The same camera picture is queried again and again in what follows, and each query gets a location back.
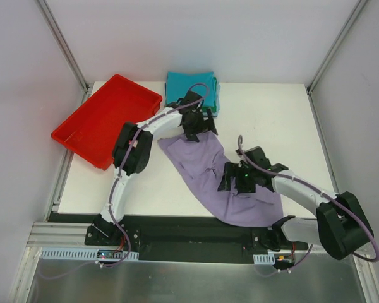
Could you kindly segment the purple t shirt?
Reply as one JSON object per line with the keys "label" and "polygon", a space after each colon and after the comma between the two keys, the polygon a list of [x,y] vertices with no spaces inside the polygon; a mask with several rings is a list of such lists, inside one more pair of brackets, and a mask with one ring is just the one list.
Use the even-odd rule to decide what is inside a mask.
{"label": "purple t shirt", "polygon": [[211,131],[188,141],[185,135],[158,140],[195,198],[217,219],[238,227],[269,227],[283,218],[279,194],[257,186],[254,193],[239,194],[231,182],[230,190],[219,191],[224,165],[229,159],[224,147]]}

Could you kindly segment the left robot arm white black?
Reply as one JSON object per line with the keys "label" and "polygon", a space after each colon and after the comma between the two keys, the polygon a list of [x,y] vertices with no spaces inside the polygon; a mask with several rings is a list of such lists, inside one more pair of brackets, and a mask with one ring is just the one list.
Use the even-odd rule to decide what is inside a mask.
{"label": "left robot arm white black", "polygon": [[85,244],[113,246],[124,243],[128,235],[121,225],[125,215],[126,201],[136,176],[144,171],[150,160],[154,139],[174,128],[183,129],[184,138],[199,142],[199,135],[211,131],[217,133],[212,111],[203,115],[202,107],[209,95],[196,93],[192,85],[183,98],[172,102],[157,115],[139,122],[126,122],[122,126],[112,151],[114,177],[107,202],[87,228]]}

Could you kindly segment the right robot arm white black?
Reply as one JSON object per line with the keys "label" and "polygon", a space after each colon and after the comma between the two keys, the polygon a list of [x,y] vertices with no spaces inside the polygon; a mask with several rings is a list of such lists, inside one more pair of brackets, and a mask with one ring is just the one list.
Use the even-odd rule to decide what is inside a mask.
{"label": "right robot arm white black", "polygon": [[218,189],[228,190],[231,181],[241,193],[252,193],[261,186],[290,198],[315,216],[310,219],[288,215],[273,223],[275,247],[286,249],[297,241],[317,244],[331,257],[341,260],[350,254],[359,256],[358,250],[371,244],[375,252],[371,261],[379,260],[372,228],[353,193],[325,191],[298,177],[285,165],[272,165],[268,160],[225,163]]}

